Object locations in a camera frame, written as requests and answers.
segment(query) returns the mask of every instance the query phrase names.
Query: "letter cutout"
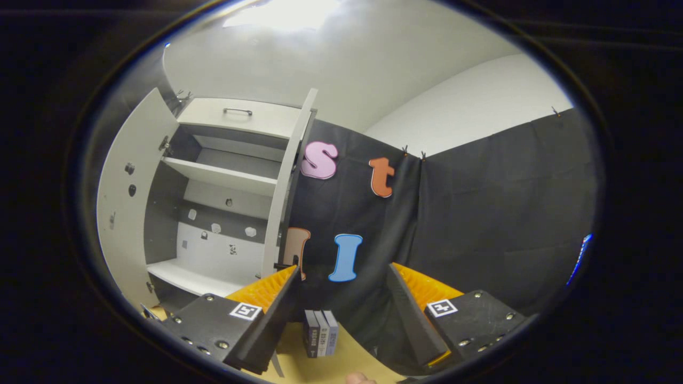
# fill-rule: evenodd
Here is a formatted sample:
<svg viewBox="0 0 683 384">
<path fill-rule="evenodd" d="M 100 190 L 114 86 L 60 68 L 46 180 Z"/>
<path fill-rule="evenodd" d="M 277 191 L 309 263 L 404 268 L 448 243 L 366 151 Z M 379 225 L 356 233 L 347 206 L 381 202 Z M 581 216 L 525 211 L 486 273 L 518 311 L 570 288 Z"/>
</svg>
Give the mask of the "letter cutout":
<svg viewBox="0 0 683 384">
<path fill-rule="evenodd" d="M 391 196 L 391 187 L 387 187 L 387 175 L 393 176 L 393 168 L 389 167 L 389 160 L 386 157 L 372 159 L 368 162 L 372 167 L 372 178 L 370 188 L 377 196 Z"/>
<path fill-rule="evenodd" d="M 337 147 L 322 141 L 308 143 L 301 163 L 301 173 L 310 178 L 328 179 L 334 176 L 337 165 L 332 160 L 339 156 Z"/>
<path fill-rule="evenodd" d="M 335 271 L 329 275 L 331 282 L 349 282 L 356 278 L 353 264 L 356 262 L 356 250 L 362 242 L 363 238 L 357 234 L 338 234 L 335 236 L 335 243 L 339 249 L 337 250 Z"/>
<path fill-rule="evenodd" d="M 306 245 L 306 240 L 310 238 L 311 232 L 303 228 L 289 227 L 287 229 L 287 242 L 282 262 L 286 265 L 293 265 L 294 255 L 298 255 L 302 280 L 306 280 L 306 274 L 303 272 L 303 247 Z"/>
</svg>

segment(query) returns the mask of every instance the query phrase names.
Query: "ceiling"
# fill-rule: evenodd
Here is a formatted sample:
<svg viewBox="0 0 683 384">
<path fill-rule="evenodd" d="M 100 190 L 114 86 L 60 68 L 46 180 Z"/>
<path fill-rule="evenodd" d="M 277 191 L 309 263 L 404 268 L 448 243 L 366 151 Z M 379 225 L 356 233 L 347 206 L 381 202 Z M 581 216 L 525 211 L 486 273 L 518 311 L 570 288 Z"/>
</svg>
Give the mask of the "ceiling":
<svg viewBox="0 0 683 384">
<path fill-rule="evenodd" d="M 223 19 L 170 40 L 164 65 L 176 91 L 301 105 L 315 87 L 317 118 L 359 132 L 463 70 L 520 53 L 427 0 L 345 0 L 317 30 Z"/>
</svg>

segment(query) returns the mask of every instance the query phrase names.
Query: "metal handle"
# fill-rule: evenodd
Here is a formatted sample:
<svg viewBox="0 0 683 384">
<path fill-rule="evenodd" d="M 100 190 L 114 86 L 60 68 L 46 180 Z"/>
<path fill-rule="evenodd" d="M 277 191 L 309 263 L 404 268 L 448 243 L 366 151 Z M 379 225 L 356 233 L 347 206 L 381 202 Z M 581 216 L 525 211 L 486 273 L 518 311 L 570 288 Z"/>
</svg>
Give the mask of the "metal handle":
<svg viewBox="0 0 683 384">
<path fill-rule="evenodd" d="M 253 115 L 254 112 L 248 110 L 248 109 L 238 109 L 238 108 L 223 108 L 223 113 L 228 112 L 228 111 L 239 111 L 239 112 L 247 112 L 247 115 Z"/>
</svg>

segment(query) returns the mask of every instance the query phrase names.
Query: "white cabinet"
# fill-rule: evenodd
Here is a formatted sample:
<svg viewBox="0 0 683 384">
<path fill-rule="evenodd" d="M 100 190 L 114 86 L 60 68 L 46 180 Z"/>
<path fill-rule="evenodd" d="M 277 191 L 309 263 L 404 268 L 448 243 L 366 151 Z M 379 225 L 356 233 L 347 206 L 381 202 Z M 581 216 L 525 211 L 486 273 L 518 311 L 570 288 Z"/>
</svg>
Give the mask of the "white cabinet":
<svg viewBox="0 0 683 384">
<path fill-rule="evenodd" d="M 140 102 L 109 151 L 97 207 L 100 243 L 107 266 L 130 304 L 158 304 L 157 296 L 149 288 L 148 273 L 193 294 L 221 295 L 249 284 L 256 279 L 255 275 L 266 277 L 273 273 L 292 166 L 315 95 L 316 90 L 311 90 L 302 109 L 248 100 L 196 98 L 177 119 L 156 89 Z M 194 161 L 174 158 L 172 151 L 163 156 L 164 138 L 171 141 L 180 125 L 193 127 L 189 134 L 201 146 Z M 181 237 L 199 238 L 202 229 L 178 222 L 176 255 L 147 264 L 145 207 L 160 162 L 188 178 L 186 202 L 230 211 L 262 223 L 267 219 L 260 232 L 261 240 L 214 233 L 211 241 L 188 246 L 181 244 Z M 235 199 L 234 206 L 225 206 L 226 195 Z M 240 250 L 237 264 L 234 258 L 226 258 L 225 252 L 216 251 L 228 243 Z"/>
</svg>

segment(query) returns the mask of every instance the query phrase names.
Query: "stack of books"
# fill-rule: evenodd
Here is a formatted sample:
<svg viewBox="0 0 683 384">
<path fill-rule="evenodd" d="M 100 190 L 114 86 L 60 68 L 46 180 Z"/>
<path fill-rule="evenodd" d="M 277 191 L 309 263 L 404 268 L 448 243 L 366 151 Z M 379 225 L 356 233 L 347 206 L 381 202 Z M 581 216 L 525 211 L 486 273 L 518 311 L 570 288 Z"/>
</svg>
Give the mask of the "stack of books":
<svg viewBox="0 0 683 384">
<path fill-rule="evenodd" d="M 310 358 L 331 356 L 337 346 L 339 325 L 331 311 L 305 310 L 303 342 Z"/>
</svg>

